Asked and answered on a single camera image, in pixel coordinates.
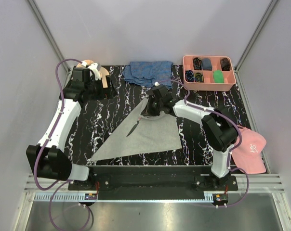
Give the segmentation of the grey cloth napkin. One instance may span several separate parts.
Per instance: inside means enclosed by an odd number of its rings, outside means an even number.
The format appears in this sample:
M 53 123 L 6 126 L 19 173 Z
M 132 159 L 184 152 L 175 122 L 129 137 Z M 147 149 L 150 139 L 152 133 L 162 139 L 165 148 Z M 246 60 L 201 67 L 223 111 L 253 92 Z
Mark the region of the grey cloth napkin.
M 144 98 L 104 141 L 93 154 L 92 161 L 182 148 L 177 121 L 171 115 L 159 120 L 141 119 L 135 131 L 126 137 L 140 117 L 142 103 L 145 101 L 147 98 Z

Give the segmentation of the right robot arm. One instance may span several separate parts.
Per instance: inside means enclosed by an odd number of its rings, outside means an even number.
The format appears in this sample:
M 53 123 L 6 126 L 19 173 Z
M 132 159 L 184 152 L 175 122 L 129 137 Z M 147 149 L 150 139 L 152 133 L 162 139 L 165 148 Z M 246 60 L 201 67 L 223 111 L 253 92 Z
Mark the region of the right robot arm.
M 229 117 L 225 108 L 212 108 L 190 103 L 184 99 L 173 97 L 164 85 L 164 80 L 156 82 L 148 93 L 148 102 L 141 115 L 158 117 L 162 112 L 174 117 L 193 121 L 203 127 L 206 139 L 213 148 L 213 163 L 210 178 L 211 187 L 220 191 L 227 186 L 226 176 L 231 167 L 232 151 L 242 141 L 241 132 L 236 123 Z

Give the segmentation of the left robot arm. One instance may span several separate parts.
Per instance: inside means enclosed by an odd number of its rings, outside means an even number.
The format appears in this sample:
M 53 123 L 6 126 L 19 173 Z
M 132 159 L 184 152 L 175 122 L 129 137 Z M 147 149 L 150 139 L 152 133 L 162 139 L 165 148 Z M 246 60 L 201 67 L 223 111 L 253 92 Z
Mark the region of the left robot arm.
M 95 186 L 90 169 L 73 164 L 65 155 L 65 143 L 86 103 L 110 99 L 115 94 L 109 72 L 99 63 L 85 60 L 73 67 L 71 79 L 60 88 L 58 107 L 49 127 L 36 145 L 27 147 L 26 156 L 35 178 L 78 180 L 86 191 Z

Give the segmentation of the pink handled knife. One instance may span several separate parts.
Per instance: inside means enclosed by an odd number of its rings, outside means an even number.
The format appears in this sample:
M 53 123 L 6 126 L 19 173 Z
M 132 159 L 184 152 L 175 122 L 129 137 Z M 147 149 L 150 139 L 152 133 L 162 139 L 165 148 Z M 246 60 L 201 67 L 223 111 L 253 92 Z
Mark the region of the pink handled knife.
M 131 128 L 131 130 L 129 131 L 129 133 L 127 134 L 126 137 L 129 137 L 135 131 L 135 129 L 138 127 L 141 119 L 142 119 L 141 117 L 138 117 L 136 123 L 133 125 L 133 127 Z

